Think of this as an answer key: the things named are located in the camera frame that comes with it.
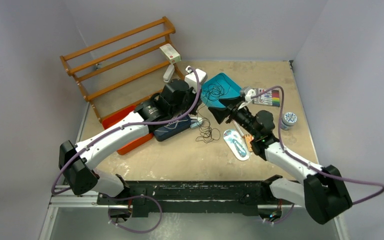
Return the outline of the toothbrush blister pack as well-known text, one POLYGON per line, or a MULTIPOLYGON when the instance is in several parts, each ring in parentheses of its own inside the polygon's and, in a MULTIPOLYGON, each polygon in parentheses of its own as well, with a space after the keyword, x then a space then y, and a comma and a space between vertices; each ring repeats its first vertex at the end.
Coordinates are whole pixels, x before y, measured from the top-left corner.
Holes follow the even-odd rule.
POLYGON ((227 129, 223 133, 223 140, 232 151, 233 155, 239 161, 247 161, 250 158, 250 152, 241 137, 234 129, 227 129))

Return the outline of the white blue small device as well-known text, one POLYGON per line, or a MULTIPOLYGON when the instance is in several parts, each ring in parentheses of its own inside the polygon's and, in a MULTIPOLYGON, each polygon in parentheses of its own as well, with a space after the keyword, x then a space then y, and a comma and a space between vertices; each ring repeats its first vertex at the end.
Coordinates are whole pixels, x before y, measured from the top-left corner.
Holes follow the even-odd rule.
POLYGON ((203 118, 202 117, 194 117, 190 119, 190 128, 191 129, 196 129, 199 128, 203 123, 203 118))

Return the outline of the dark blue square tray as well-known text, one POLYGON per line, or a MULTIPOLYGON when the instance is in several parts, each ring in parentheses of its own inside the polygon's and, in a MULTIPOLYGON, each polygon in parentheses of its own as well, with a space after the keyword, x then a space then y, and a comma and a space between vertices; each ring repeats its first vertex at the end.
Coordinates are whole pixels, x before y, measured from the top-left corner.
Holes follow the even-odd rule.
POLYGON ((191 118, 188 115, 182 118, 180 118, 180 115, 177 115, 172 119, 176 120, 171 121, 153 132, 153 136, 158 142, 165 141, 190 128, 191 118))

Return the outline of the teal square tray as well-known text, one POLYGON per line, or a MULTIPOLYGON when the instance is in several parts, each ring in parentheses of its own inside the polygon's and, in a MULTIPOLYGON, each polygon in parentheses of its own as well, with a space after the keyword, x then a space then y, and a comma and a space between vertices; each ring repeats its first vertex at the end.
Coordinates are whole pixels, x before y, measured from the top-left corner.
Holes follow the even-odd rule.
POLYGON ((239 97, 241 89, 236 82, 221 72, 202 85, 200 97, 207 107, 224 108, 220 99, 239 97))

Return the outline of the wooden shelf rack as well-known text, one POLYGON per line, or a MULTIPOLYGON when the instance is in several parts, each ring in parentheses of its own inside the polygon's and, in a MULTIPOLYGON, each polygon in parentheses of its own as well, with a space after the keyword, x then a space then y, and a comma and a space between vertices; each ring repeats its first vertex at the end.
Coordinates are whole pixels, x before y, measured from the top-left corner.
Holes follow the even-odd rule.
POLYGON ((161 50, 173 43, 175 33, 175 25, 163 16, 59 58, 90 111, 102 123, 160 92, 167 68, 173 67, 175 76, 184 76, 161 50))

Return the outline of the orange square tray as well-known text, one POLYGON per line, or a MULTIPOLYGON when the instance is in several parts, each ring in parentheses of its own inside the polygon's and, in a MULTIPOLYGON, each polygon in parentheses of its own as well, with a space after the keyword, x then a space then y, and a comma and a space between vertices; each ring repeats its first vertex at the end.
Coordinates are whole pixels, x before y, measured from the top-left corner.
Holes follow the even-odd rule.
MULTIPOLYGON (((114 126, 116 123, 118 123, 119 121, 124 119, 129 113, 133 112, 135 110, 135 108, 136 108, 135 105, 130 105, 130 106, 127 106, 127 107, 121 109, 120 111, 112 114, 111 116, 106 117, 102 121, 102 123, 101 123, 103 128, 106 130, 106 129, 114 126)), ((154 137, 154 134, 153 133, 149 133, 149 134, 147 134, 145 136, 142 136, 140 138, 137 138, 137 139, 129 142, 125 146, 123 146, 120 149, 118 149, 116 152, 119 155, 126 155, 127 153, 131 152, 132 150, 134 150, 134 149, 138 148, 139 146, 145 144, 146 142, 151 140, 153 137, 154 137)))

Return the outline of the white cardboard box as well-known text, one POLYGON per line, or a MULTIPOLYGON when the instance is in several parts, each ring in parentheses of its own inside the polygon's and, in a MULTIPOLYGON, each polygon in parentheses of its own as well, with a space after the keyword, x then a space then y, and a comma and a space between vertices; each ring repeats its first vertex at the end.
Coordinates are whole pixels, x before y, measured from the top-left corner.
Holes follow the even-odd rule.
POLYGON ((172 65, 182 60, 180 53, 170 43, 160 46, 159 49, 172 65))

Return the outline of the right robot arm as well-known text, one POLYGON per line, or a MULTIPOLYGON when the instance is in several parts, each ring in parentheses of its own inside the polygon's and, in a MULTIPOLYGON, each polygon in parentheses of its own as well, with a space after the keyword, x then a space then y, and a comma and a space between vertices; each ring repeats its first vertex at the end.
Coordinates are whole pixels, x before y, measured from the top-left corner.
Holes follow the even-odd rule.
POLYGON ((326 224, 353 206, 340 171, 333 165, 324 167, 288 150, 273 133, 274 116, 260 110, 252 114, 242 106, 242 97, 221 99, 223 107, 208 107, 215 120, 221 123, 235 121, 253 136, 252 151, 263 160, 288 172, 294 181, 278 177, 261 189, 260 196, 268 204, 278 199, 304 207, 318 224, 326 224))

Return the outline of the orange white pen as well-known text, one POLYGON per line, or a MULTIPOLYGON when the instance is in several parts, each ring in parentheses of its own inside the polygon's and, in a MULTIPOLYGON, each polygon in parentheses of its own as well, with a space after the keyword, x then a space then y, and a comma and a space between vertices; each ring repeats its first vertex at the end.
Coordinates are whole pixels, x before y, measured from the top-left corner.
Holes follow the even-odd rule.
POLYGON ((239 133, 239 135, 243 138, 245 136, 245 134, 243 133, 240 125, 236 121, 233 121, 233 124, 234 124, 237 132, 239 133))

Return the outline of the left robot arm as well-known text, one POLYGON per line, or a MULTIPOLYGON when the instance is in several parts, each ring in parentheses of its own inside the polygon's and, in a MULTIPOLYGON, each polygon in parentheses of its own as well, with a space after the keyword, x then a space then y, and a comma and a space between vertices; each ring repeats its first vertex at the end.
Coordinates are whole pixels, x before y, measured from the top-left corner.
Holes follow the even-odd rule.
POLYGON ((109 155, 129 143, 172 122, 195 114, 205 78, 174 79, 163 91, 137 105, 134 111, 101 133, 76 144, 70 140, 59 147, 59 177, 75 195, 88 191, 109 195, 118 205, 126 203, 129 191, 121 176, 101 173, 96 168, 109 155))

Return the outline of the blue white tape roll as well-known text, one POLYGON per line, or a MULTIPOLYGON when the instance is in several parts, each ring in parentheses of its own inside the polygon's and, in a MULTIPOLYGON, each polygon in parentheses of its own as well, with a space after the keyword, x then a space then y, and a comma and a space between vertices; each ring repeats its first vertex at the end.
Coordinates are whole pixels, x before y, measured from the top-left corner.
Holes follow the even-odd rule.
POLYGON ((280 128, 282 130, 290 130, 298 121, 298 117, 293 112, 286 112, 283 114, 280 122, 280 128))

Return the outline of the aluminium frame rails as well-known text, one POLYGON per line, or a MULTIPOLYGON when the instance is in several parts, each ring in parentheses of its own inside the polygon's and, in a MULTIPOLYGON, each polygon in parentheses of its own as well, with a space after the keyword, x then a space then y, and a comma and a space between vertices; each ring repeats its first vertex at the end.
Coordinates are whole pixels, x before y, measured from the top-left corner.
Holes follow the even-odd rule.
POLYGON ((142 120, 138 113, 131 112, 115 125, 83 141, 64 141, 59 147, 59 172, 51 187, 50 206, 92 208, 98 206, 100 196, 114 198, 128 192, 122 176, 99 170, 98 165, 148 133, 146 126, 127 125, 142 120))

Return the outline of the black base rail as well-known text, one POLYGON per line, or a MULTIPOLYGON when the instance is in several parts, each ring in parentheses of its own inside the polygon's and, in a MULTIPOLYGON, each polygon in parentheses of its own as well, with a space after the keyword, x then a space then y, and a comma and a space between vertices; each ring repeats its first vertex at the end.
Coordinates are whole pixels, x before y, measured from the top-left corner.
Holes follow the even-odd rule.
POLYGON ((276 199, 269 180, 145 181, 131 180, 116 197, 98 194, 97 204, 120 208, 134 218, 150 213, 242 214, 278 219, 290 202, 276 199))

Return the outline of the orange small notebook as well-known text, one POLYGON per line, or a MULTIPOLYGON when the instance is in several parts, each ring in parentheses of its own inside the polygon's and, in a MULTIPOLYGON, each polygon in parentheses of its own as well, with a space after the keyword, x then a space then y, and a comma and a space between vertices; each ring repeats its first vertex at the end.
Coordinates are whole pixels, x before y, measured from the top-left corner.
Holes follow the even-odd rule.
POLYGON ((248 151, 253 152, 251 141, 254 139, 254 137, 250 134, 245 134, 243 138, 244 138, 244 141, 246 143, 248 151))

